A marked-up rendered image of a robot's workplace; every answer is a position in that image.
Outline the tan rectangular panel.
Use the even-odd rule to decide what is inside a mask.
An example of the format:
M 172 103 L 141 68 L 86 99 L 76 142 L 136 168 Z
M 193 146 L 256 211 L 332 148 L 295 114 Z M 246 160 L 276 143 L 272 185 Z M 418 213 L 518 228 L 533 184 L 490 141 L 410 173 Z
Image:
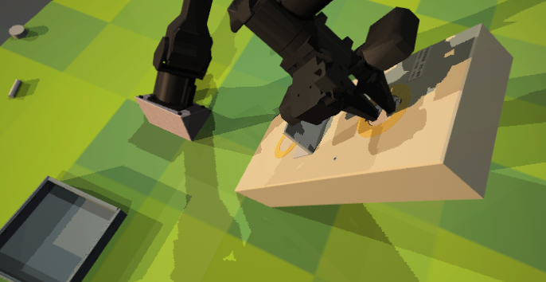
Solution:
M 340 111 L 314 153 L 271 121 L 235 192 L 267 206 L 485 199 L 513 56 L 480 23 L 384 71 L 382 124 Z

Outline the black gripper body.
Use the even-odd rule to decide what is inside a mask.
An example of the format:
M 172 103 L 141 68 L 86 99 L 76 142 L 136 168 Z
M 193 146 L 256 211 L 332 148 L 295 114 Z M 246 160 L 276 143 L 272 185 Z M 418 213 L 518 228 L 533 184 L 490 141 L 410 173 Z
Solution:
M 355 51 L 353 41 L 347 36 L 343 40 L 327 25 L 328 17 L 321 11 L 309 17 L 295 38 L 281 52 L 280 67 L 287 71 L 292 66 L 301 68 L 309 60 L 306 55 L 318 47 L 336 53 L 349 62 L 349 76 L 359 82 L 377 70 L 386 71 L 409 58 L 415 49 L 419 19 L 410 9 L 395 7 L 369 28 L 365 43 Z M 279 112 L 292 127 L 302 120 L 291 115 L 291 85 L 288 87 Z

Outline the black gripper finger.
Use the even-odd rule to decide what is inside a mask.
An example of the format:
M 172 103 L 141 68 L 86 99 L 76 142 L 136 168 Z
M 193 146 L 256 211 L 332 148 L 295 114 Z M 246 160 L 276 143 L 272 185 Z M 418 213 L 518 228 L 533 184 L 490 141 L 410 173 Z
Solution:
M 343 108 L 341 111 L 373 122 L 376 121 L 379 111 L 365 94 L 355 94 L 356 87 L 349 78 L 349 89 L 341 94 L 343 98 Z
M 377 70 L 362 82 L 358 81 L 355 94 L 366 94 L 388 114 L 396 111 L 396 103 L 382 70 Z

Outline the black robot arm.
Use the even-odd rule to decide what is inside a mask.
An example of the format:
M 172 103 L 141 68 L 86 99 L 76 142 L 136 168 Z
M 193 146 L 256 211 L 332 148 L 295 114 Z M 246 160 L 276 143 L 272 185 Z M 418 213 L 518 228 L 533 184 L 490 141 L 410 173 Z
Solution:
M 231 31 L 243 25 L 276 53 L 285 49 L 309 17 L 333 0 L 233 0 L 227 8 Z M 147 100 L 180 112 L 193 106 L 196 79 L 203 80 L 213 59 L 207 22 L 213 0 L 183 0 L 181 13 L 167 26 L 154 52 L 157 71 Z M 319 125 L 343 108 L 349 89 L 349 62 L 317 45 L 301 68 L 292 66 L 291 115 Z M 165 62 L 165 63 L 163 63 Z

